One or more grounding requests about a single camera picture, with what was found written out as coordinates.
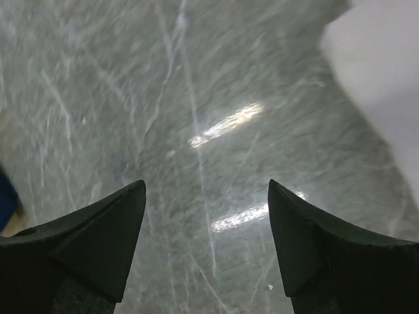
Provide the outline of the white t shirt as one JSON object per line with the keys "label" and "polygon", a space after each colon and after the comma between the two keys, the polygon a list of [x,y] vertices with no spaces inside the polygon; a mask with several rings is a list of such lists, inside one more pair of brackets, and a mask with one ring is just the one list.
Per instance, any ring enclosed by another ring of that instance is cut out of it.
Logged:
{"label": "white t shirt", "polygon": [[418,2],[352,1],[319,41],[335,80],[418,199]]}

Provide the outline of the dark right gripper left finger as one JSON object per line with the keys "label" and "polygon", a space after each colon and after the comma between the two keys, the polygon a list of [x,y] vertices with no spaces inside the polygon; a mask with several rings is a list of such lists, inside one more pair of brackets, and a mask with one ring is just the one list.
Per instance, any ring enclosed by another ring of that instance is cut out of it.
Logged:
{"label": "dark right gripper left finger", "polygon": [[146,204],[135,181],[1,238],[2,313],[112,313],[124,296]]}

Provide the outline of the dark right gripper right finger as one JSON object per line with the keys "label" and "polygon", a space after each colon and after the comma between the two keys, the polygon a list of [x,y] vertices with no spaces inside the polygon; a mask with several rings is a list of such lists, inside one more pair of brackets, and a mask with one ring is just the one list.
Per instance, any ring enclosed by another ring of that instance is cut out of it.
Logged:
{"label": "dark right gripper right finger", "polygon": [[418,244],[346,222],[270,181],[268,212],[295,313],[417,313]]}

